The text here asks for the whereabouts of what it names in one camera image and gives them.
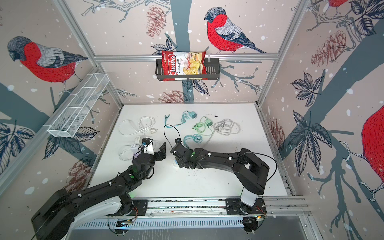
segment wallpaper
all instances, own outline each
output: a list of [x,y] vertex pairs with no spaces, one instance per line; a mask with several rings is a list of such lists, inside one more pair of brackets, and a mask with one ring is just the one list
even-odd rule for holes
[[383,231],[383,1],[312,1],[262,105],[324,239]]
[[[92,66],[51,1],[0,2],[0,177]],[[58,189],[79,190],[118,113],[107,90],[73,138],[50,136],[0,197],[0,239],[31,239]]]
[[124,103],[183,103],[256,101],[272,63],[273,61],[220,61],[219,80],[165,82],[157,80],[155,62],[101,65]]
[[[209,47],[208,53],[276,53],[297,2],[67,1],[97,55],[152,54],[151,46],[165,44],[168,37],[177,51],[203,51]],[[221,36],[217,35],[215,28],[224,26],[227,18],[228,24],[217,30]],[[234,44],[225,48],[225,40]]]

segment green cable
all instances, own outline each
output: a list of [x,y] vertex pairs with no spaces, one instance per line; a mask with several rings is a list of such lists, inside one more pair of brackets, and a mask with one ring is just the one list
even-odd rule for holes
[[198,134],[194,134],[193,136],[192,135],[186,135],[183,139],[183,142],[184,142],[184,145],[187,147],[187,148],[190,148],[188,145],[187,145],[187,142],[186,140],[188,139],[192,139],[195,143],[202,143],[203,142],[203,137],[198,135]]

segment bird head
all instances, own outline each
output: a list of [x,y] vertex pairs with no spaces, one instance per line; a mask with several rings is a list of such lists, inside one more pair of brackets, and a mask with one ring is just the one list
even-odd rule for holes
[[9,56],[12,58],[13,61],[21,60],[25,61],[26,57],[24,54],[24,47],[28,43],[31,43],[32,41],[26,37],[23,36],[17,36],[11,39],[8,42],[8,52]]
[[226,12],[222,7],[213,7],[207,11],[207,14],[204,17],[204,20],[207,20],[209,23],[212,23],[214,19],[219,15],[225,15]]

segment black cable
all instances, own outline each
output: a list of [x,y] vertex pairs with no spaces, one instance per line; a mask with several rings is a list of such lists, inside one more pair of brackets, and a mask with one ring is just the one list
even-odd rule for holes
[[146,179],[150,179],[153,176],[154,173],[155,173],[155,167],[152,167],[152,175],[147,177]]
[[241,157],[241,156],[243,156],[244,154],[247,154],[247,153],[253,153],[253,154],[263,155],[263,156],[269,157],[270,159],[272,159],[272,160],[275,162],[275,164],[276,164],[276,168],[275,168],[275,171],[273,172],[272,176],[270,176],[270,177],[267,179],[267,181],[269,181],[269,180],[273,177],[273,175],[276,173],[276,171],[277,171],[277,162],[276,162],[276,160],[275,160],[273,157],[270,157],[270,156],[268,156],[268,155],[265,155],[265,154],[262,154],[262,153],[258,153],[258,152],[245,152],[245,153],[243,153],[242,155],[240,155],[239,157]]
[[166,136],[166,126],[171,126],[171,127],[173,127],[174,129],[176,129],[177,133],[179,134],[179,138],[180,138],[180,139],[181,139],[181,136],[180,136],[180,133],[179,133],[179,131],[177,130],[177,128],[175,128],[174,126],[172,126],[172,125],[170,125],[170,124],[166,124],[166,125],[164,125],[164,128],[163,128],[164,137],[167,139],[169,145],[172,147],[170,141],[168,140],[168,138],[167,138],[167,136]]

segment bird wing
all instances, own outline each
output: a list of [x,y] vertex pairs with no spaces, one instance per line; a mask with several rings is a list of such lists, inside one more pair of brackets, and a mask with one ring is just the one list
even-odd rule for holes
[[87,57],[83,57],[79,54],[63,51],[60,48],[51,48],[40,44],[37,44],[37,46],[41,52],[41,57],[37,61],[37,64],[44,68],[59,68],[70,63],[88,59]]
[[215,31],[225,40],[232,42],[234,42],[234,40],[243,33],[243,30],[241,30],[241,28],[232,23],[232,21],[228,17],[224,26],[215,28]]

